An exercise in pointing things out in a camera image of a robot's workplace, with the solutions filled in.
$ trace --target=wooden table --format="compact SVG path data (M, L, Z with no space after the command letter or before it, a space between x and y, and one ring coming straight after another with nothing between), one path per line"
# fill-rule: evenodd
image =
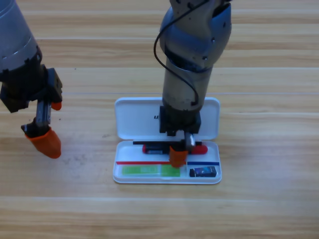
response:
M1 104L0 238L319 238L318 0L233 2L208 90L222 105L214 186L112 179L115 100L162 93L152 45L168 0L18 3L64 84L52 114L63 153L50 160L25 139L35 104Z

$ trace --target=green eraser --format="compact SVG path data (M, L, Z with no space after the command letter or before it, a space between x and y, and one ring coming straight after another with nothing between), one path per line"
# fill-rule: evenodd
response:
M162 177L180 177L180 169L173 168L171 165L162 165L161 176Z
M156 173L158 173L157 165L123 166L122 168L123 175L156 174Z

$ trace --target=white case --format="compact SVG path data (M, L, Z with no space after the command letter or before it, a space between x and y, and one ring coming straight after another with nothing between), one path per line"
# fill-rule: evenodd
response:
M210 141L218 136L220 103L216 98L207 97L200 111L201 127L195 134L196 141L202 141L208 152L205 155L188 155L187 161L192 162L216 162L216 177L190 177L192 168L205 167L185 165L180 168L179 177L165 177L161 174L161 165L157 165L154 173L125 175L125 165L119 165L120 161L168 161L168 155L144 154L142 145L134 145L133 141L180 141L184 134L177 132L175 137L169 137L160 133L160 120L158 115L162 105L161 97L134 97L120 98L115 102L115 115L117 133L122 141L118 144L113 168L113 179L118 183L141 183L141 184L216 184L222 179L221 164L218 146Z

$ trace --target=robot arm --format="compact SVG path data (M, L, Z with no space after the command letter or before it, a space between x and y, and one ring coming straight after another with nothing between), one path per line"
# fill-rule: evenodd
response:
M193 134L200 129L200 110L215 62L231 34L230 0L170 0L155 42L157 60L166 68L161 133L185 135L185 148L194 147ZM156 55L156 44L167 56L164 65Z
M0 1L0 99L11 113L37 101L34 121L21 126L34 146L51 158L61 154L52 131L51 108L61 109L62 83L55 70L41 65L42 53L15 0Z

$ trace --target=case lid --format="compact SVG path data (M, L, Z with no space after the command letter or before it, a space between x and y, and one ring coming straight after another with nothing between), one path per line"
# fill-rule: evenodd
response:
M115 115L118 136L132 140L181 140L182 131L175 137L160 133L161 97L131 97L120 98L115 102ZM211 140L218 136L220 103L216 98L206 97L200 111L201 127L196 140Z

